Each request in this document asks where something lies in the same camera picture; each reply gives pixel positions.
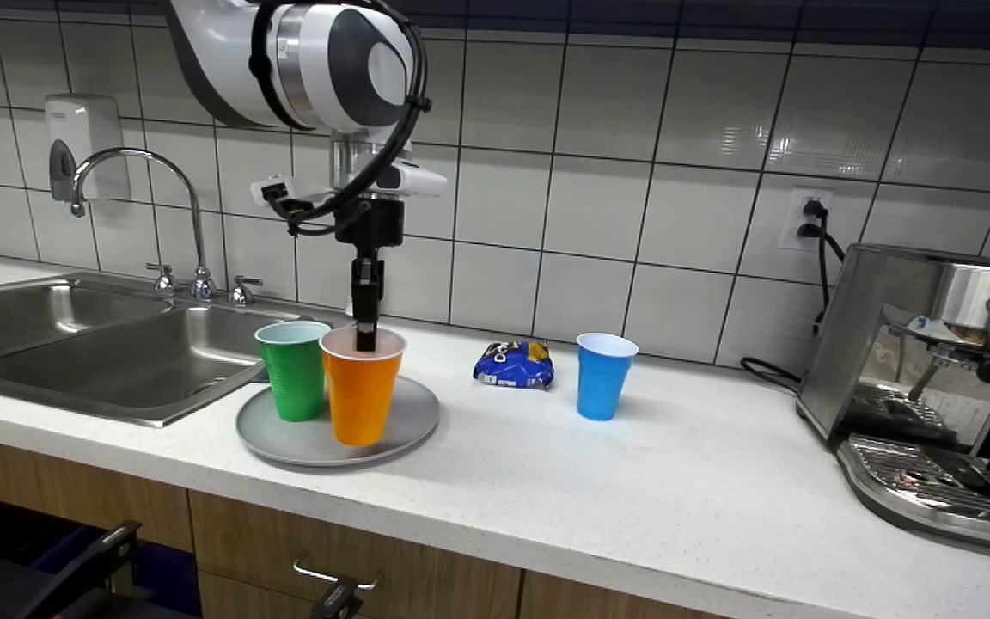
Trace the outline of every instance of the orange cup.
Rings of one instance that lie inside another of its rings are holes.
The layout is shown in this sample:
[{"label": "orange cup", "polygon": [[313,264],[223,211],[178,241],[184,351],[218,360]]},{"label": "orange cup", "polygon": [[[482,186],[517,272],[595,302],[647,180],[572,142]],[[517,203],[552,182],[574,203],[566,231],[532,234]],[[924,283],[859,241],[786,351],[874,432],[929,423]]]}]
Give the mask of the orange cup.
[{"label": "orange cup", "polygon": [[357,331],[324,334],[328,404],[334,441],[348,448],[374,448],[384,437],[393,390],[405,339],[379,331],[379,351],[357,351]]}]

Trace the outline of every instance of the cabinet handle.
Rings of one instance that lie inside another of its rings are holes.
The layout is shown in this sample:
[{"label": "cabinet handle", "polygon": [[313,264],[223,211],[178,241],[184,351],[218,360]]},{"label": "cabinet handle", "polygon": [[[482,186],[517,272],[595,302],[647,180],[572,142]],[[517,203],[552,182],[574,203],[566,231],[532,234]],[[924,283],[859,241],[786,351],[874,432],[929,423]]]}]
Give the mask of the cabinet handle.
[{"label": "cabinet handle", "polygon": [[[313,578],[313,582],[328,582],[328,584],[342,584],[345,578],[328,576],[328,572],[313,572],[299,562],[293,562],[293,576]],[[357,590],[379,590],[379,582],[357,582]]]}]

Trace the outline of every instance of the wooden cabinet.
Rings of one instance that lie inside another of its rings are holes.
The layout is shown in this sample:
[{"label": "wooden cabinet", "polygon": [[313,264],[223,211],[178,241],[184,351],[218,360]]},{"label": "wooden cabinet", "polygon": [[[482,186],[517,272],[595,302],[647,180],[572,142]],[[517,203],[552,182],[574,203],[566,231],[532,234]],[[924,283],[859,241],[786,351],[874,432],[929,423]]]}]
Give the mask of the wooden cabinet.
[{"label": "wooden cabinet", "polygon": [[101,531],[137,521],[145,541],[194,550],[189,501],[172,484],[0,448],[0,501]]},{"label": "wooden cabinet", "polygon": [[233,590],[219,590],[223,582],[244,590],[242,601],[250,617],[258,608],[287,608],[288,617],[288,597],[321,597],[328,584],[293,576],[297,557],[313,572],[379,582],[379,590],[366,595],[366,611],[374,619],[514,619],[519,604],[522,578],[517,568],[212,496],[194,496],[189,513],[207,617],[233,617],[236,601]]},{"label": "wooden cabinet", "polygon": [[519,619],[709,619],[709,617],[562,578],[526,576]]}]

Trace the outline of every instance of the plastic cup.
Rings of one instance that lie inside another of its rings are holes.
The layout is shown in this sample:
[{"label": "plastic cup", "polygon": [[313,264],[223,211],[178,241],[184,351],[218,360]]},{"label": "plastic cup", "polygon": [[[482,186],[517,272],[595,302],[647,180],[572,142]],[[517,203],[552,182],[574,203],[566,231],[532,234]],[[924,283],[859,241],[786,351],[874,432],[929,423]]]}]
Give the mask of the plastic cup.
[{"label": "plastic cup", "polygon": [[353,328],[342,328],[321,339],[332,384],[332,431],[345,448],[374,448],[388,428],[405,339],[379,331],[379,351],[357,351],[353,338]]},{"label": "plastic cup", "polygon": [[313,421],[324,409],[324,351],[328,323],[293,319],[256,331],[277,405],[281,421]]},{"label": "plastic cup", "polygon": [[625,376],[640,349],[617,334],[582,334],[578,339],[578,412],[613,421],[624,404]]}]

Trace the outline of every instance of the green cup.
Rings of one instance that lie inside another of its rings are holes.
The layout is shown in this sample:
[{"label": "green cup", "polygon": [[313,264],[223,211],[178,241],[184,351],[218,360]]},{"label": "green cup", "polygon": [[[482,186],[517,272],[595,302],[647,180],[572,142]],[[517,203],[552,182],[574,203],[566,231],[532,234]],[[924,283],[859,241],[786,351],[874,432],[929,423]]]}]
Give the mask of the green cup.
[{"label": "green cup", "polygon": [[321,338],[328,331],[328,323],[313,319],[271,323],[256,331],[279,416],[288,423],[313,421],[324,409],[328,390]]}]

